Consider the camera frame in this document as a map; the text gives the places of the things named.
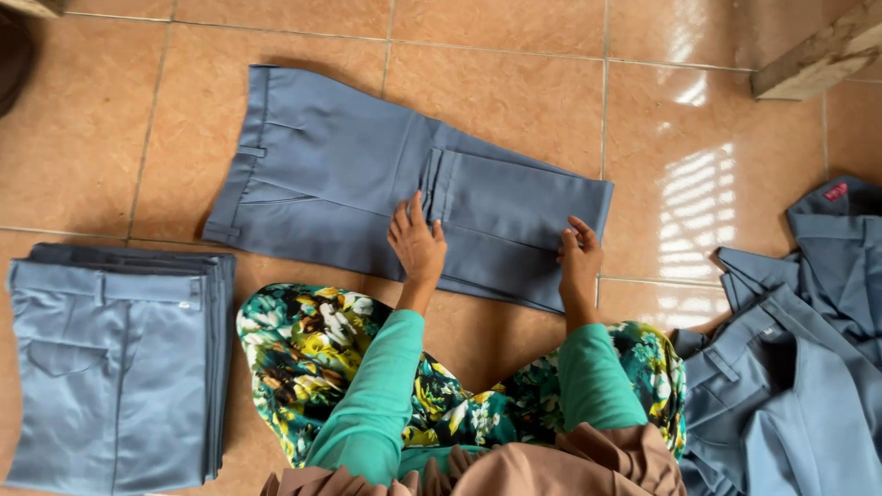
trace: pocket flap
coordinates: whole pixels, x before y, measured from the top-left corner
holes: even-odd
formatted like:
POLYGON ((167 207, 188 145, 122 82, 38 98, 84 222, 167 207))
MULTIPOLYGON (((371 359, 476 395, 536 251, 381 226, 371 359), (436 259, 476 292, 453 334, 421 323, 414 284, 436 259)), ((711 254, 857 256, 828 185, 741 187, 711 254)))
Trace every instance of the pocket flap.
POLYGON ((88 348, 61 342, 32 340, 27 345, 27 359, 52 377, 83 372, 107 355, 103 348, 88 348))

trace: clothing tag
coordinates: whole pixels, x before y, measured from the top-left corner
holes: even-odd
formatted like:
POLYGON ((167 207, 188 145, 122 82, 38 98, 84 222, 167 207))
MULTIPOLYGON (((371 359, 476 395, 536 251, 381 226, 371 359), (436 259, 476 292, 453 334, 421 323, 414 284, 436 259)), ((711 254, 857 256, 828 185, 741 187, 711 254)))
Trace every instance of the clothing tag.
POLYGON ((848 184, 839 183, 833 188, 830 189, 829 192, 824 193, 824 198, 829 199, 830 201, 836 201, 840 196, 844 195, 848 192, 848 184))

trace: floral fabric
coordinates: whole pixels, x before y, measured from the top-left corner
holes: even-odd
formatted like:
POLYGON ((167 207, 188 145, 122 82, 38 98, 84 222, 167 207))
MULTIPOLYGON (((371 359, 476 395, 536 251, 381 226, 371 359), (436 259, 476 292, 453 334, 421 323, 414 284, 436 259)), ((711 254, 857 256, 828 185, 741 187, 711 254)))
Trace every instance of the floral fabric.
MULTIPOLYGON (((303 466, 312 441, 346 393, 364 351, 392 309, 344 289, 271 284, 251 296, 236 328, 252 374, 254 404, 279 437, 291 466, 303 466)), ((679 460, 685 443, 685 377, 668 338, 647 324, 609 326, 634 393, 679 460)), ((472 394, 422 353, 408 447, 492 447, 513 441, 553 445, 564 432, 557 351, 490 391, 472 394)))

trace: gray trousers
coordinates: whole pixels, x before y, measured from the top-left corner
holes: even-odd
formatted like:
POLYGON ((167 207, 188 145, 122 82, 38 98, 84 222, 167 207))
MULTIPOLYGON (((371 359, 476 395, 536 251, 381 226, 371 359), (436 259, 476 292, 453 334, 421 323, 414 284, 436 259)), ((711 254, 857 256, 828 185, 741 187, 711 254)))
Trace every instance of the gray trousers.
POLYGON ((788 210, 800 252, 722 248, 733 319, 677 331, 690 494, 882 488, 882 188, 841 177, 788 210))
POLYGON ((602 236, 612 184, 457 131, 316 73, 252 65, 248 110, 203 239, 402 280, 395 205, 424 191, 448 243, 440 289, 552 312, 574 214, 602 236))
POLYGON ((37 244, 11 263, 23 395, 5 483, 77 495, 221 466, 235 258, 37 244))

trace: wooden board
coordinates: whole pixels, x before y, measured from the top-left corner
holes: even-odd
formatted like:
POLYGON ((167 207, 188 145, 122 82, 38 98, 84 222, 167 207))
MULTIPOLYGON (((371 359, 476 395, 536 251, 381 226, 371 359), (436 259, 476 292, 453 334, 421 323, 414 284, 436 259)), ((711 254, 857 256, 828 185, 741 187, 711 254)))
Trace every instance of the wooden board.
POLYGON ((0 0, 0 5, 42 18, 56 18, 64 11, 64 0, 0 0))
POLYGON ((751 75, 753 96, 805 100, 860 71, 882 53, 882 0, 862 0, 751 75))

